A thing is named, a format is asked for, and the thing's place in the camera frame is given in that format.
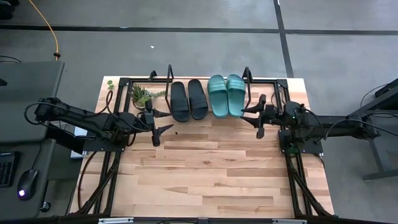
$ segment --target black slide sandal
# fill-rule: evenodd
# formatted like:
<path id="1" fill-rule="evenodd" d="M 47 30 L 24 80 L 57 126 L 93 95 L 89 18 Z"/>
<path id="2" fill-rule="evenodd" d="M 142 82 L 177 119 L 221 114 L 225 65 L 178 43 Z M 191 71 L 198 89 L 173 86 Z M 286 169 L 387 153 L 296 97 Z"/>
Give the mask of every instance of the black slide sandal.
<path id="1" fill-rule="evenodd" d="M 195 120 L 205 118 L 209 111 L 209 106 L 199 80 L 195 79 L 188 82 L 188 93 L 192 118 Z"/>
<path id="2" fill-rule="evenodd" d="M 171 87 L 170 107 L 174 120 L 187 122 L 189 120 L 188 98 L 182 82 L 173 82 Z"/>

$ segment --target yellow cable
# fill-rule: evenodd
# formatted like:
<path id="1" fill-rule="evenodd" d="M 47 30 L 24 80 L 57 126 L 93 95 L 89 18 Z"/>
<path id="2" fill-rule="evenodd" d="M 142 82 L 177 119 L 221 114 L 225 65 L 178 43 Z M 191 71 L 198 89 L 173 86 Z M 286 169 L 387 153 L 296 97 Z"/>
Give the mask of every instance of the yellow cable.
<path id="1" fill-rule="evenodd" d="M 55 48 L 56 48 L 55 53 L 59 54 L 59 52 L 58 52 L 58 40 L 57 40 L 57 36 L 55 35 L 54 31 L 52 30 L 52 28 L 51 28 L 49 22 L 47 22 L 47 20 L 45 19 L 45 17 L 43 16 L 43 14 L 40 12 L 40 10 L 35 6 L 35 4 L 34 4 L 31 0 L 29 0 L 29 2 L 33 5 L 33 7 L 34 7 L 34 8 L 36 9 L 36 11 L 40 14 L 40 16 L 43 18 L 44 22 L 48 25 L 49 29 L 51 30 L 51 33 L 52 33 L 52 35 L 54 36 L 54 40 L 55 40 Z"/>

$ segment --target keyboard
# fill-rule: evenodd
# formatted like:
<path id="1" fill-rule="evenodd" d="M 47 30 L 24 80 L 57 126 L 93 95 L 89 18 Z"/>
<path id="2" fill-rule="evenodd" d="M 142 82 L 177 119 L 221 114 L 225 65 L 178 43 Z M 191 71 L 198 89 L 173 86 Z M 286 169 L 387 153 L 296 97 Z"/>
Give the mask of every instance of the keyboard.
<path id="1" fill-rule="evenodd" d="M 10 187 L 12 185 L 16 164 L 16 152 L 0 153 L 0 188 Z"/>

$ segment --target computer mouse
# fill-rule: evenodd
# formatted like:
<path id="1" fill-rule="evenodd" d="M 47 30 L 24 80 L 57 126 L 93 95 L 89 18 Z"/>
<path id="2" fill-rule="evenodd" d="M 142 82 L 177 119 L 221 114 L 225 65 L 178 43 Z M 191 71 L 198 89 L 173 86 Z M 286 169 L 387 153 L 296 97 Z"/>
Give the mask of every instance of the computer mouse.
<path id="1" fill-rule="evenodd" d="M 18 198 L 19 200 L 30 200 L 36 191 L 37 170 L 25 171 L 18 182 Z"/>

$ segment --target slide sandal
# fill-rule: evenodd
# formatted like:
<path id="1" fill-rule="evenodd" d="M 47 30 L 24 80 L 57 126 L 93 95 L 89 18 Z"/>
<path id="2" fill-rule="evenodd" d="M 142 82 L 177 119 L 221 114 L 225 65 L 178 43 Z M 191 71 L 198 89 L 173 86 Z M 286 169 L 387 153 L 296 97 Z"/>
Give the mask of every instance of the slide sandal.
<path id="1" fill-rule="evenodd" d="M 228 89 L 228 109 L 229 114 L 235 117 L 243 115 L 241 111 L 244 107 L 244 95 L 246 87 L 244 81 L 239 75 L 231 74 L 226 81 Z"/>
<path id="2" fill-rule="evenodd" d="M 174 120 L 187 122 L 189 120 L 188 98 L 182 82 L 173 82 L 171 87 L 170 107 Z"/>
<path id="3" fill-rule="evenodd" d="M 228 115 L 228 99 L 224 78 L 213 75 L 207 83 L 207 91 L 214 116 L 225 118 Z"/>
<path id="4" fill-rule="evenodd" d="M 194 79 L 188 82 L 188 94 L 192 118 L 195 120 L 205 118 L 209 111 L 209 106 L 199 80 Z"/>

